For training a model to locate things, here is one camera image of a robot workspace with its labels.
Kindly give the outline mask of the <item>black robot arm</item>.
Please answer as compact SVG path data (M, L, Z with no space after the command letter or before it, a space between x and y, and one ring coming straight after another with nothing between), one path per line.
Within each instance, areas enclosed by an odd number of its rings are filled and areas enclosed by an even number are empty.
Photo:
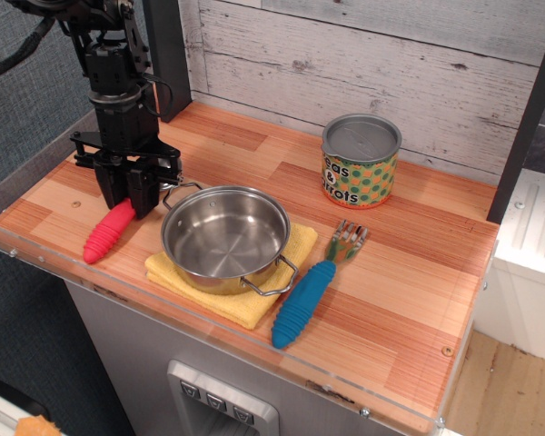
M163 183L181 181L180 152L160 140L156 88L164 80L149 73L149 48L142 41L130 1L14 1L16 9L57 22L73 42L97 129L75 132L77 165L94 170L109 208L128 199L137 218L159 203Z

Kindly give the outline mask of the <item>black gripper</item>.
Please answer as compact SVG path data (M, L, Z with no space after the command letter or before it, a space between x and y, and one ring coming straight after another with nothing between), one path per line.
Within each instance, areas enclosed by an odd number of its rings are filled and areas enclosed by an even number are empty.
M78 165L93 169L105 203L128 196L137 219L159 203L159 185L182 180L180 152L159 139L159 114L147 97L93 97L98 129L71 136Z

